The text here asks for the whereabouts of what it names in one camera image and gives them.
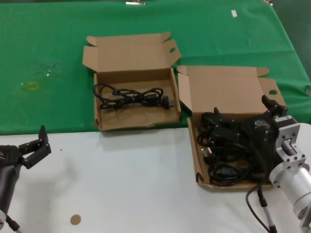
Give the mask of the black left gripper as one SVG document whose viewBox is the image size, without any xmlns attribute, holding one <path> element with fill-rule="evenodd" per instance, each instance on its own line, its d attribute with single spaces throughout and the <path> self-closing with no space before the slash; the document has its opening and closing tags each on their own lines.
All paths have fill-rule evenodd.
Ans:
<svg viewBox="0 0 311 233">
<path fill-rule="evenodd" d="M 17 146 L 0 147 L 0 210 L 8 213 L 21 166 L 31 169 L 52 152 L 45 126 L 38 139 Z"/>
</svg>

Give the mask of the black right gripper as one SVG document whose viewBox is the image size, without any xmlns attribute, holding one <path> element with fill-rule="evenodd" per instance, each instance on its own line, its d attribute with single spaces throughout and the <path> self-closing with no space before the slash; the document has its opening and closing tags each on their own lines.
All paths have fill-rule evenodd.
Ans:
<svg viewBox="0 0 311 233">
<path fill-rule="evenodd" d="M 276 115 L 284 117 L 287 107 L 280 105 L 276 100 L 266 95 L 261 98 L 267 110 L 258 116 L 252 116 L 243 121 L 224 118 L 217 107 L 214 107 L 212 121 L 214 134 L 233 143 L 242 142 L 242 133 L 249 140 L 249 148 L 259 161 L 264 173 L 269 176 L 275 166 L 276 160 L 276 129 L 273 120 Z"/>
</svg>

